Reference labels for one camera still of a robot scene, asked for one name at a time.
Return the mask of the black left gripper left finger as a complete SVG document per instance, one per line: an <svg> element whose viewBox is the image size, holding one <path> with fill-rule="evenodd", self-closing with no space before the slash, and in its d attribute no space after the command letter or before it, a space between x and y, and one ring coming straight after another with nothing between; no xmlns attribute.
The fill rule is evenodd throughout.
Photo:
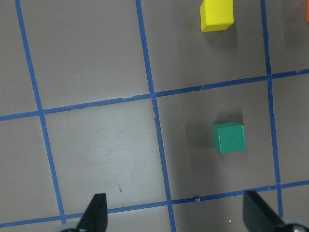
<svg viewBox="0 0 309 232"><path fill-rule="evenodd" d="M106 232L108 225L107 198L105 193L95 194L79 221L77 232Z"/></svg>

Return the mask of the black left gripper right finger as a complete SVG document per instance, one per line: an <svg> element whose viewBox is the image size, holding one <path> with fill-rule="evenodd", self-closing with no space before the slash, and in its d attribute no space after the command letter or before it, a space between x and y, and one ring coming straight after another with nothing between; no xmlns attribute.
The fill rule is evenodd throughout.
<svg viewBox="0 0 309 232"><path fill-rule="evenodd" d="M255 191L243 194L242 217L249 232L283 232L285 223Z"/></svg>

